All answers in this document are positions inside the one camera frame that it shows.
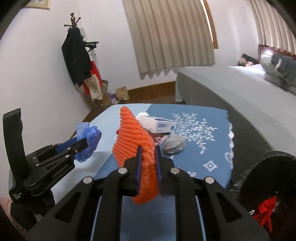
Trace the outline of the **beige window curtain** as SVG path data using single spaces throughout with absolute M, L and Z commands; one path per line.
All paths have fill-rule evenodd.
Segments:
M 250 0 L 259 43 L 295 53 L 295 37 L 288 25 L 267 1 Z
M 141 74 L 215 65 L 214 46 L 200 1 L 124 1 Z

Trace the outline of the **beige right window curtain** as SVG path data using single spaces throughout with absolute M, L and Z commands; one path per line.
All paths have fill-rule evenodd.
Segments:
M 250 0 L 259 43 L 295 53 L 295 37 L 288 25 L 267 1 Z

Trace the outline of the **wooden headboard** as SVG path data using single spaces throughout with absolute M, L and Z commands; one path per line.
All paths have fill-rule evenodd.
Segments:
M 281 50 L 281 49 L 277 49 L 275 47 L 270 47 L 270 46 L 262 45 L 262 44 L 258 45 L 258 55 L 257 55 L 258 61 L 260 61 L 262 56 L 272 56 L 273 54 L 281 54 L 284 56 L 290 56 L 294 60 L 296 59 L 295 54 L 290 53 L 286 50 Z

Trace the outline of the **black hanging jacket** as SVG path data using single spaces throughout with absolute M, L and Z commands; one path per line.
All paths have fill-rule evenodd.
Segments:
M 71 81 L 79 87 L 91 77 L 92 64 L 79 28 L 71 28 L 61 47 Z

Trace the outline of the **orange ribbed foam net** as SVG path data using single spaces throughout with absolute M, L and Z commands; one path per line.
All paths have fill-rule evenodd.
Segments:
M 126 106 L 120 109 L 120 127 L 112 152 L 119 167 L 137 155 L 138 146 L 142 147 L 142 171 L 139 194 L 133 198 L 135 204 L 153 200 L 159 193 L 154 139 L 142 127 Z

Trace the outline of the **blue patterned table cloth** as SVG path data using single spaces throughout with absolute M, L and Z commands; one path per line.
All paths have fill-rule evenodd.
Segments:
M 184 136 L 186 145 L 182 152 L 173 155 L 176 167 L 191 177 L 203 179 L 211 176 L 226 187 L 233 169 L 233 133 L 228 113 L 224 109 L 181 104 L 129 104 L 133 115 L 173 120 L 175 133 Z M 75 168 L 52 191 L 55 201 L 60 201 L 84 177 L 106 177 L 118 168 L 112 147 L 120 125 L 121 105 L 109 107 L 92 122 L 102 133 L 93 155 L 85 162 L 75 162 Z M 130 197 L 122 200 L 121 240 L 175 240 L 175 199 L 157 196 L 150 202 L 137 205 Z

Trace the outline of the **white tissue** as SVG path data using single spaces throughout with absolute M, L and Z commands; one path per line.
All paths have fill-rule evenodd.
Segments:
M 149 116 L 149 114 L 146 112 L 141 112 L 136 116 L 136 119 L 139 119 L 141 116 Z

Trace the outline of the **grey folded blanket pile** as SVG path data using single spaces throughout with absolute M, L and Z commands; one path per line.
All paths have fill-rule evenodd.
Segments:
M 265 71 L 264 79 L 295 95 L 296 67 L 293 57 L 282 54 L 263 56 L 260 65 Z

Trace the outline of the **red foam net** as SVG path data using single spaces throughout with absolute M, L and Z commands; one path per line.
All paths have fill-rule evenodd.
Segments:
M 276 196 L 261 202 L 257 208 L 257 211 L 253 214 L 254 219 L 262 227 L 267 228 L 269 232 L 272 232 L 273 230 L 271 223 L 271 215 L 276 207 L 276 202 Z

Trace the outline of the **wall picture frame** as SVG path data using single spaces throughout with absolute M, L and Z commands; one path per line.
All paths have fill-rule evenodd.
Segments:
M 50 10 L 51 0 L 31 0 L 25 8 L 46 9 Z

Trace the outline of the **cardboard box under rack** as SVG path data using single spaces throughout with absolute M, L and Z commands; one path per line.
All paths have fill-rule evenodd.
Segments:
M 113 103 L 110 99 L 110 95 L 109 93 L 106 93 L 103 96 L 103 99 L 101 100 L 93 100 L 91 101 L 91 108 L 96 108 L 96 109 L 100 109 L 100 108 L 108 108 L 110 106 L 112 106 Z

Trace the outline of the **grey bed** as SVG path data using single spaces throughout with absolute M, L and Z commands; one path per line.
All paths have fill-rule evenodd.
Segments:
M 176 101 L 234 108 L 276 151 L 295 154 L 295 95 L 266 81 L 255 67 L 184 67 Z

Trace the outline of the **white blue cardboard box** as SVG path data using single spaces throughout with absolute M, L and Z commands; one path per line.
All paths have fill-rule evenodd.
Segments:
M 151 133 L 171 133 L 177 126 L 173 120 L 148 115 L 139 115 L 137 120 L 144 129 Z

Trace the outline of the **wooden coat rack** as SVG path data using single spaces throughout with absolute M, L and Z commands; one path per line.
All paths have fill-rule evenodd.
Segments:
M 70 22 L 71 24 L 65 24 L 64 27 L 75 28 L 77 27 L 78 22 L 81 20 L 81 17 L 75 18 L 75 14 L 72 12 L 70 13 Z

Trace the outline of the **striped basket bag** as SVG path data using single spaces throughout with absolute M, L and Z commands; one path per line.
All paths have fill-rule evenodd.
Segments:
M 102 87 L 99 86 L 99 83 L 95 80 L 90 81 L 90 96 L 92 100 L 101 100 L 103 96 L 107 93 L 108 81 L 103 80 Z

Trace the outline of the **brown paper bag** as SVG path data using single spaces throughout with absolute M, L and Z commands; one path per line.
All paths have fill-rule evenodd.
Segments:
M 118 101 L 127 101 L 130 99 L 126 86 L 120 87 L 116 90 L 116 97 Z

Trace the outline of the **grey crumpled wad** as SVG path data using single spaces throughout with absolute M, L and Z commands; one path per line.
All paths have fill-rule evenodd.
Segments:
M 186 146 L 186 138 L 180 135 L 171 135 L 164 143 L 163 150 L 168 155 L 176 155 L 181 153 Z

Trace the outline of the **dark bedside item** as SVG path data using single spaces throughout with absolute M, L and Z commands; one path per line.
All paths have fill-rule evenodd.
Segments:
M 256 65 L 259 62 L 253 58 L 248 56 L 247 54 L 242 54 L 241 58 L 238 60 L 238 66 L 248 67 L 252 65 Z

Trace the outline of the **red hanging garment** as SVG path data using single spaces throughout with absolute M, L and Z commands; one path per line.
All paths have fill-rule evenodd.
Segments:
M 84 92 L 86 95 L 91 96 L 92 99 L 100 100 L 103 97 L 102 86 L 103 81 L 100 77 L 99 71 L 95 62 L 91 60 L 92 69 L 90 70 L 91 77 L 82 82 Z

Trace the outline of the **beige tote bag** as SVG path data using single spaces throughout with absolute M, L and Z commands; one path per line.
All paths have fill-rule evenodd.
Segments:
M 89 93 L 93 102 L 95 100 L 102 100 L 103 99 L 103 94 L 101 92 L 101 86 L 100 86 L 99 80 L 96 75 L 92 75 L 90 78 L 84 80 L 83 83 L 87 87 L 86 88 L 86 90 L 88 90 L 87 93 Z

